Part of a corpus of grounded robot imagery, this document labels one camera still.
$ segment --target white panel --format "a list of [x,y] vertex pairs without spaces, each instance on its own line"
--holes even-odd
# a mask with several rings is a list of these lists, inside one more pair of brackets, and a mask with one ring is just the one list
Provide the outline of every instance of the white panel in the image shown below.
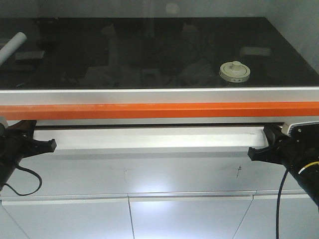
[[135,239],[232,239],[250,203],[249,197],[130,202]]
[[319,72],[319,1],[272,0],[267,17],[277,30]]
[[265,147],[262,127],[154,127],[38,130],[37,140],[57,142],[55,155],[149,152],[246,152]]
[[[36,196],[278,190],[285,171],[283,166],[251,162],[244,156],[210,153],[43,155],[23,159],[21,165],[43,179]],[[38,184],[35,177],[18,170],[8,182],[22,193],[32,192]],[[288,175],[285,189],[300,187]],[[4,187],[3,199],[14,195]]]
[[31,239],[133,239],[127,199],[3,206]]
[[141,89],[141,90],[0,90],[2,105],[156,104],[318,101],[319,87]]
[[[298,197],[283,196],[280,202],[280,238],[318,239],[318,207],[308,196]],[[275,238],[276,200],[255,197],[234,239]]]
[[28,237],[0,205],[0,237],[3,239],[27,239]]

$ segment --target black clamp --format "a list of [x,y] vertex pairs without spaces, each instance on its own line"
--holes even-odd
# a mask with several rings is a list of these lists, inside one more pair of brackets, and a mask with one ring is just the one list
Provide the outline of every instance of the black clamp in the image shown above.
[[0,190],[2,190],[4,185],[12,188],[6,182],[16,168],[36,176],[40,181],[37,190],[41,187],[42,180],[37,173],[19,166],[23,158],[55,151],[56,142],[54,139],[50,141],[33,139],[35,125],[36,120],[22,120],[8,128],[3,127],[3,125],[0,127]]
[[319,122],[291,125],[287,135],[272,123],[263,131],[269,146],[250,147],[250,159],[284,165],[319,206]]

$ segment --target white cabinet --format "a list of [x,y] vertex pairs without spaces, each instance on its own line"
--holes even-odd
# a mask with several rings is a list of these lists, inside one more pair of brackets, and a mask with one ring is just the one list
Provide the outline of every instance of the white cabinet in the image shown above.
[[3,206],[30,239],[133,239],[127,198],[3,202]]
[[252,197],[130,199],[135,239],[232,239]]
[[27,239],[18,224],[0,205],[0,237],[4,239]]
[[[234,239],[275,238],[277,196],[255,196]],[[307,195],[283,195],[279,234],[283,239],[318,239],[318,207]]]

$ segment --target orange bar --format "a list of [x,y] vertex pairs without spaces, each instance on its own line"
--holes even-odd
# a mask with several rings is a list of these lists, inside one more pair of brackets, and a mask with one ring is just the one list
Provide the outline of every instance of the orange bar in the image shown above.
[[0,106],[7,120],[319,116],[319,102]]

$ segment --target white cap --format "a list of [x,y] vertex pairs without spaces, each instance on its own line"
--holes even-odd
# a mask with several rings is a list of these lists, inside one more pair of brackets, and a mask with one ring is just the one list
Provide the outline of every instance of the white cap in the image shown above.
[[250,69],[239,61],[227,62],[221,65],[219,75],[226,81],[242,83],[249,79]]

